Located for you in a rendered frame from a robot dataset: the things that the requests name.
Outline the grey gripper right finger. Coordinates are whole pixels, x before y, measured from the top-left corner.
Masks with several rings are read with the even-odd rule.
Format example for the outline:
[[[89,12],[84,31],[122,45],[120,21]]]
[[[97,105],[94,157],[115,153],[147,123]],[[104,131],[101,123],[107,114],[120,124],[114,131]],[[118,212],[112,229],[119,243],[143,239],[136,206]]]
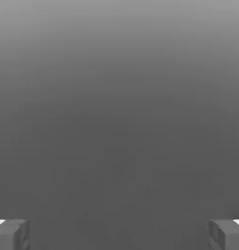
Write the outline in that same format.
[[[239,250],[239,219],[210,220],[208,250]]]

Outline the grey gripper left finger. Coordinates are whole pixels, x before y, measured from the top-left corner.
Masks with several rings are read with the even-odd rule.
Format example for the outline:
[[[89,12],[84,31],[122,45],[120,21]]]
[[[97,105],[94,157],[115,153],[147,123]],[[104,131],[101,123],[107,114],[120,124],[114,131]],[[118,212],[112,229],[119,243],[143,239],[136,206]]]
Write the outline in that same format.
[[[0,250],[31,250],[30,221],[0,219]]]

